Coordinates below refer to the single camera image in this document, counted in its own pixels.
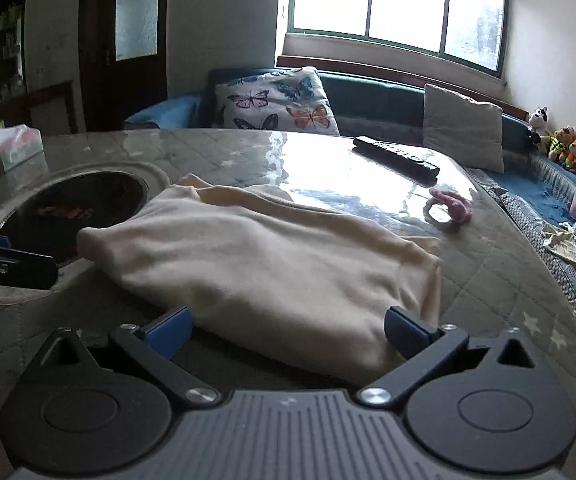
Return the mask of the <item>orange green plush toys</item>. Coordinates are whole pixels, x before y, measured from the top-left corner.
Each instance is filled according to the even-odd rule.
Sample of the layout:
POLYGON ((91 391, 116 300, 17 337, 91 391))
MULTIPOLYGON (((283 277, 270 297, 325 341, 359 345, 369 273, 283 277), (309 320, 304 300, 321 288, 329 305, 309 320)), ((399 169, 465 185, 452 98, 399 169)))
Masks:
POLYGON ((576 174, 576 129, 567 126, 550 137, 548 158, 562 168, 576 174))

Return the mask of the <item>black remote control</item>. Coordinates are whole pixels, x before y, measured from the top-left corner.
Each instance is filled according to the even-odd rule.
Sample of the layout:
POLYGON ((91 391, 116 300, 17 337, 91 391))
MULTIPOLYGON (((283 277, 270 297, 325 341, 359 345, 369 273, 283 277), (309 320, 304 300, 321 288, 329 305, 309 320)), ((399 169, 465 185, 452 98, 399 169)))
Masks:
POLYGON ((357 136, 353 139, 353 145, 360 154, 417 182, 433 182, 439 177, 438 166, 397 148, 393 143, 357 136))

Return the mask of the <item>dark teal sofa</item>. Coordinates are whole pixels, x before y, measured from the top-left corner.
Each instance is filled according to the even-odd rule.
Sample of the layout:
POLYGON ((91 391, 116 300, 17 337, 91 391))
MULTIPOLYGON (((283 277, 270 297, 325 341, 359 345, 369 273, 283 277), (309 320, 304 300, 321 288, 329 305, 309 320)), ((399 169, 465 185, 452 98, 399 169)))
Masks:
MULTIPOLYGON (((240 76, 261 75, 286 68, 222 68, 211 70, 204 89, 182 94, 126 118, 128 128, 213 127, 214 87, 240 76)), ((418 145, 422 143, 424 92, 409 84, 394 84, 375 78, 320 73, 320 80, 342 136, 371 136, 381 141, 418 145)), ((530 151, 528 127, 503 116, 504 174, 481 169, 472 175, 516 222, 544 258, 576 314, 576 268, 548 252, 542 243, 545 222, 557 226, 573 223, 570 205, 576 176, 530 151)))

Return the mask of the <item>round black table inset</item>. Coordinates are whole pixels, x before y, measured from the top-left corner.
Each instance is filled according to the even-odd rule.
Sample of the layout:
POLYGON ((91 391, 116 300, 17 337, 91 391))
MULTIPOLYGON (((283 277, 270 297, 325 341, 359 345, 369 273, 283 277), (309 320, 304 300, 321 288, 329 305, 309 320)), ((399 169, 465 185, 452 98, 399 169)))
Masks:
POLYGON ((76 236, 134 216, 146 203, 143 179, 123 171, 78 174, 33 194, 0 225, 0 235, 23 252, 51 256, 57 266, 78 258, 76 236))

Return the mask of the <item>black white plush toy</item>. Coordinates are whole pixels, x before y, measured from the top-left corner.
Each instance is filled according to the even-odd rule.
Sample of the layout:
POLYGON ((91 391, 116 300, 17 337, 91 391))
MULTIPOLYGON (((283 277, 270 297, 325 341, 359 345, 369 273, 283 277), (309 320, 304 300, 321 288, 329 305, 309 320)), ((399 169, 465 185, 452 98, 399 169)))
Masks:
POLYGON ((550 146, 550 135, 547 132, 547 107, 537 108, 528 120, 528 147, 533 151, 545 153, 550 146))

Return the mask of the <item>dark wooden door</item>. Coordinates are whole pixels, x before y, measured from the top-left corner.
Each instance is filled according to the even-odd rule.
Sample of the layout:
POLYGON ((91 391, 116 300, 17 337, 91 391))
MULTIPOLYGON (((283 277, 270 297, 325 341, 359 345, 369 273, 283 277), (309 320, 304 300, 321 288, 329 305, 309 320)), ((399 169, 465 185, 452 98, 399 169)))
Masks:
POLYGON ((163 101, 168 0, 79 0, 79 71, 87 130, 113 131, 163 101))

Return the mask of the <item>tissue box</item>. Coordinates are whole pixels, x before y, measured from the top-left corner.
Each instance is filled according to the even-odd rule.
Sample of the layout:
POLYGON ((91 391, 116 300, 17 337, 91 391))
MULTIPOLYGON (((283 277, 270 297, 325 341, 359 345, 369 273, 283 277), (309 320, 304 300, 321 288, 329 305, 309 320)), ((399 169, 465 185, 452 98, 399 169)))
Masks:
POLYGON ((11 170, 44 150, 41 131, 27 125, 0 128, 0 164, 11 170))

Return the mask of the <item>window with green frame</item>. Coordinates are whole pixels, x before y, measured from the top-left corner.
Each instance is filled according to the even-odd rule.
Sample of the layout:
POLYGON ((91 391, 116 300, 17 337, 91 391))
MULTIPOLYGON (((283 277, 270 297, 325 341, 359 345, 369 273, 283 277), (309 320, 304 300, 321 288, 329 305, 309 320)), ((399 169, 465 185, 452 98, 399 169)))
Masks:
POLYGON ((364 40, 500 76, 508 0, 289 0, 296 34, 364 40))

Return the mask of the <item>butterfly print pillow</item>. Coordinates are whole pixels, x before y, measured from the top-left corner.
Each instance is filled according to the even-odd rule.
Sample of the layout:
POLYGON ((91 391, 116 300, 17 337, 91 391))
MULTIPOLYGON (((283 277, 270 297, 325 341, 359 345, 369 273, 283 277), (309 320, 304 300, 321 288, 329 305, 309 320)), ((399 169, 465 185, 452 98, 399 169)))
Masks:
POLYGON ((215 86, 214 97, 214 128, 340 134, 311 66, 240 76, 215 86))

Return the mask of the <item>crumpled small cloth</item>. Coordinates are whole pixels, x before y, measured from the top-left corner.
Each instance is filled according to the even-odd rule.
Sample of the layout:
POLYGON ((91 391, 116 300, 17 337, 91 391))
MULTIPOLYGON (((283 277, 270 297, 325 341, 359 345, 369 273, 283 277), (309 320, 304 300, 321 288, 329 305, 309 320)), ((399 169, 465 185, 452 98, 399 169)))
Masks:
POLYGON ((561 222, 557 226, 545 222, 542 237, 549 252, 576 268, 576 222, 561 222))

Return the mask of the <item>grey cushion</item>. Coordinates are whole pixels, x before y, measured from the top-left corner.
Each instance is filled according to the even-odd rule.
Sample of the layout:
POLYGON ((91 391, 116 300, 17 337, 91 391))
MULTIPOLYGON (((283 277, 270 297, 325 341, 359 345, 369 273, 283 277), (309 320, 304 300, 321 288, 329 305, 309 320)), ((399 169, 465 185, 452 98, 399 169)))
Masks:
POLYGON ((501 107, 426 84, 422 145, 450 156, 460 166, 502 174, 501 107))

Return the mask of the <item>beige knit garment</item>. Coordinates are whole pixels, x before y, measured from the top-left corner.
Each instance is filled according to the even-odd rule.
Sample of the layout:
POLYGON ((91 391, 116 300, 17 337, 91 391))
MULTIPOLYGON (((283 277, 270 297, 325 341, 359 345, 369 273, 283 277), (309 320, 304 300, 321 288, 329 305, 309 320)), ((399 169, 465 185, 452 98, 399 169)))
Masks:
POLYGON ((384 334, 400 307, 437 325, 439 243, 297 204, 274 186, 192 174, 133 218, 76 237, 81 257, 163 309, 285 364, 367 384, 401 362, 384 334))

